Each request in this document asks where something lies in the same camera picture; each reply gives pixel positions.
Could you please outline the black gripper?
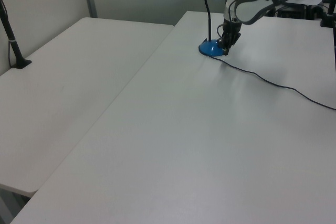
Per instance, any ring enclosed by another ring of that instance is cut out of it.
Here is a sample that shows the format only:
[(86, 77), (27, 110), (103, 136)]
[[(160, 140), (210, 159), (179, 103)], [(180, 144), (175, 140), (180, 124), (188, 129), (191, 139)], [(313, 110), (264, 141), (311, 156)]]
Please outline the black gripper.
[(240, 38), (241, 26), (242, 25), (239, 22), (231, 22), (230, 20), (224, 19), (224, 22), (221, 24), (221, 27), (223, 28), (223, 33), (217, 40), (219, 47), (223, 50), (223, 55), (227, 56), (232, 46)]

